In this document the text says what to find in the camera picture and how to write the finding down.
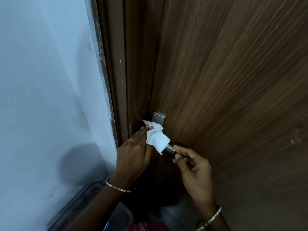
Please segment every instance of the white wall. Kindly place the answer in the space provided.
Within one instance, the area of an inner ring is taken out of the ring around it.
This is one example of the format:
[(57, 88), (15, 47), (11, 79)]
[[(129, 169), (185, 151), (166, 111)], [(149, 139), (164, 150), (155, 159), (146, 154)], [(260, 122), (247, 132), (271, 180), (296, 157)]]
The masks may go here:
[(84, 0), (1, 0), (0, 230), (46, 230), (116, 147)]

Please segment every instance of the person's left hand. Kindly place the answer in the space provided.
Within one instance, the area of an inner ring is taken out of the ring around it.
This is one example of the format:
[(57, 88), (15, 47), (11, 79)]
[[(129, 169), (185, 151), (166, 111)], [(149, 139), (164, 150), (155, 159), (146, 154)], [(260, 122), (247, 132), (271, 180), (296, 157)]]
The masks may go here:
[(152, 146), (146, 144), (147, 131), (152, 128), (142, 127), (134, 133), (118, 149), (116, 170), (110, 183), (122, 189), (128, 189), (132, 183), (143, 173), (150, 163)]

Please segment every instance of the forearm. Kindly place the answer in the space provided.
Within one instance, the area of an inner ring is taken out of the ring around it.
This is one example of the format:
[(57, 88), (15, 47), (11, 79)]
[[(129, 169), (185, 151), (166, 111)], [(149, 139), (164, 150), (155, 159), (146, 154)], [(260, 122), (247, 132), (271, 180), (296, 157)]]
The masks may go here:
[[(128, 189), (130, 186), (126, 180), (116, 175), (109, 182), (122, 189)], [(123, 192), (106, 185), (75, 221), (73, 221), (67, 231), (92, 231), (102, 228), (109, 220), (122, 195)]]
[[(207, 222), (209, 219), (211, 219), (215, 213), (218, 211), (218, 207), (216, 205), (216, 202), (214, 200), (211, 200), (209, 202), (203, 202), (203, 201), (194, 201), (197, 209), (199, 210), (200, 214), (202, 215), (202, 218), (204, 222)], [(210, 231), (229, 231), (229, 225), (225, 221), (224, 217), (222, 216), (222, 213), (220, 213), (208, 226), (208, 230)]]

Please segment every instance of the white cloth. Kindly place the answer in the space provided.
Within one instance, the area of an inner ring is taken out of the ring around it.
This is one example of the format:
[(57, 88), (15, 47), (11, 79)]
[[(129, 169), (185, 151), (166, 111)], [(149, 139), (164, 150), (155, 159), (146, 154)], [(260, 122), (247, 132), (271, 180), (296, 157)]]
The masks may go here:
[(144, 121), (144, 123), (149, 125), (149, 127), (154, 127), (147, 132), (147, 144), (154, 146), (159, 154), (162, 155), (161, 152), (170, 142), (170, 139), (162, 132), (164, 128), (155, 122)]

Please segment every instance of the bracelet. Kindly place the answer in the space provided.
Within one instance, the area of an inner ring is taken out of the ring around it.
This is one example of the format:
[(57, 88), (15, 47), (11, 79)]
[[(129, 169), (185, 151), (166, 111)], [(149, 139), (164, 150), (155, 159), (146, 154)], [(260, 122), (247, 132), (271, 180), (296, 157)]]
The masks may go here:
[(107, 184), (108, 186), (110, 186), (111, 188), (114, 188), (114, 189), (119, 190), (119, 191), (122, 191), (122, 192), (126, 192), (126, 193), (130, 193), (130, 192), (131, 192), (131, 190), (123, 190), (123, 189), (118, 188), (118, 187), (116, 187), (116, 186), (114, 186), (114, 185), (111, 185), (111, 184), (110, 184), (109, 182), (107, 182), (107, 181), (106, 181), (106, 184)]
[(211, 219), (209, 219), (202, 227), (197, 228), (197, 231), (201, 231), (202, 229), (205, 229), (206, 226), (208, 226), (210, 223), (212, 223), (212, 221), (219, 215), (219, 213), (221, 212), (221, 207), (219, 207), (218, 211), (215, 213), (214, 216), (212, 216)]

